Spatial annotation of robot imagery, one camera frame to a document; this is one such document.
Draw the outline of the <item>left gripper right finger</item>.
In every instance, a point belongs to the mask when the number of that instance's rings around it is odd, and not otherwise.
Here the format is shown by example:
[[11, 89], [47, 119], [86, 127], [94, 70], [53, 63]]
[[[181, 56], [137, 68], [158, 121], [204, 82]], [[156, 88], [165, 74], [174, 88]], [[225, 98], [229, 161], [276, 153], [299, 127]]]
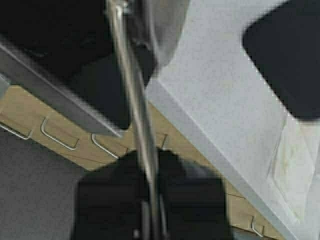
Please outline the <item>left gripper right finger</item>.
[[171, 240], [232, 240], [221, 178], [170, 150], [158, 150], [159, 183]]

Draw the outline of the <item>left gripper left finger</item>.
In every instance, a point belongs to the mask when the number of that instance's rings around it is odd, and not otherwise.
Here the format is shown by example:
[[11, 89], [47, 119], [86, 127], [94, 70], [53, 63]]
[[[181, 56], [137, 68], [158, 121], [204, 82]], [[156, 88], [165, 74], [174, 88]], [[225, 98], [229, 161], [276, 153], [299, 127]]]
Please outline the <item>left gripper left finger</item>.
[[77, 183], [72, 240], [142, 240], [146, 178], [131, 151]]

